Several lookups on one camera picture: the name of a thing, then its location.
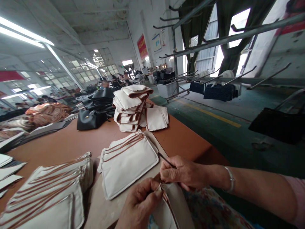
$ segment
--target wrist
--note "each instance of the wrist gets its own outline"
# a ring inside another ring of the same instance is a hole
[[[229,190],[231,188],[231,180],[228,171],[222,165],[206,166],[207,181],[210,186]]]

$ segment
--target hand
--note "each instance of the hand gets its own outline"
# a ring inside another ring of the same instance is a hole
[[[130,189],[116,229],[147,228],[150,214],[162,199],[161,190],[156,191],[158,186],[157,181],[148,178]]]
[[[208,173],[204,165],[186,160],[180,156],[169,157],[167,160],[177,167],[173,169],[166,161],[161,163],[161,180],[165,182],[179,182],[187,191],[191,188],[202,189],[209,185]]]

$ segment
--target white plastic bin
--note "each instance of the white plastic bin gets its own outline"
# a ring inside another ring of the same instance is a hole
[[[177,87],[178,87],[178,82],[172,82],[166,85],[163,84],[157,84],[158,90],[159,90],[159,95],[162,98],[168,98],[172,96],[172,94],[177,93]]]
[[[149,76],[148,76],[148,79],[149,79],[149,82],[150,82],[151,84],[153,84],[153,83],[155,82],[155,80],[154,80],[154,78],[153,78],[153,75],[149,75]]]

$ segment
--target fingernail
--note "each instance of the fingernail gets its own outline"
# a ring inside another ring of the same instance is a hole
[[[162,171],[162,177],[163,178],[168,178],[169,177],[169,172],[167,170]]]
[[[157,189],[157,190],[155,191],[155,194],[156,194],[156,197],[157,197],[158,199],[160,199],[161,196],[162,196],[162,190],[161,190],[161,189]]]

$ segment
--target pink sleeve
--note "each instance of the pink sleeve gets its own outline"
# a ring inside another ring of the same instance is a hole
[[[299,229],[305,228],[305,180],[284,176],[291,185],[298,203],[298,211],[292,222]]]

